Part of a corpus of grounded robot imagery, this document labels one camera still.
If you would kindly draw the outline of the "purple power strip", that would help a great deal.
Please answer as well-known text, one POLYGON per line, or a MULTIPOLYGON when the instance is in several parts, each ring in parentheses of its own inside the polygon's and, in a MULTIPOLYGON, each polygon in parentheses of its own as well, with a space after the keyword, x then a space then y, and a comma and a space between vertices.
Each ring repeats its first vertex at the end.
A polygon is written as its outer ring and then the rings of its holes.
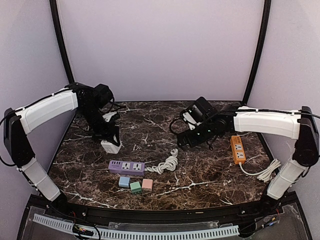
POLYGON ((108 169, 115 174, 143 176, 145 164, 143 162, 112 160, 109 162, 108 169))

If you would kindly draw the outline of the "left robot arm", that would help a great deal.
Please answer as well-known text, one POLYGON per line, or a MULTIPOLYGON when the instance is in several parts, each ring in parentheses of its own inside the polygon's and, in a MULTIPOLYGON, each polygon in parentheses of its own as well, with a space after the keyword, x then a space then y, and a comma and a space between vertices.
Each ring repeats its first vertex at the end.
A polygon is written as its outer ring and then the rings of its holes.
POLYGON ((51 210, 60 218, 67 218, 71 213, 65 203, 67 197, 37 160, 29 134, 64 113, 78 111, 91 129, 92 138, 100 142, 108 154, 117 154, 122 147, 120 128, 102 113, 105 105, 114 101, 113 92, 105 84, 91 87, 74 82, 33 103, 4 112, 0 121, 3 143, 12 160, 11 164, 5 162, 4 165, 16 167, 31 186, 51 202, 51 210))

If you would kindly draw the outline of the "white cube power socket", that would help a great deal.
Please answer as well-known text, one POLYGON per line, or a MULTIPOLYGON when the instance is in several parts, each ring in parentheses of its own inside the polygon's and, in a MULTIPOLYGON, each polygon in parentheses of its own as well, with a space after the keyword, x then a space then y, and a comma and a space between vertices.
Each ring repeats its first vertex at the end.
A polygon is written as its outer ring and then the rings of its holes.
POLYGON ((122 142, 119 142, 120 145, 116 146, 115 144, 108 142, 106 140, 102 140, 100 142, 101 146, 103 147, 103 149, 105 150, 105 152, 107 154, 118 154, 118 152, 120 151, 121 147, 122 147, 122 142))

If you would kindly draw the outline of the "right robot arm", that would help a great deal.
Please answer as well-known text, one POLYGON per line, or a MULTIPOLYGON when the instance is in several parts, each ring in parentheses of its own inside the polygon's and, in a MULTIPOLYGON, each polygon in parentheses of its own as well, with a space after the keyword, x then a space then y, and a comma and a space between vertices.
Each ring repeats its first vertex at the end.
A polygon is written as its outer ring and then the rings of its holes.
POLYGON ((255 205, 255 213, 266 217, 275 208, 273 200, 301 178, 320 158, 320 134, 316 124, 319 116, 310 107, 294 110, 252 108, 227 105, 220 110, 193 105, 180 114, 189 129, 176 133, 177 145, 193 148, 226 133, 259 133, 274 140, 288 140, 291 150, 287 161, 268 184, 262 201, 255 205))

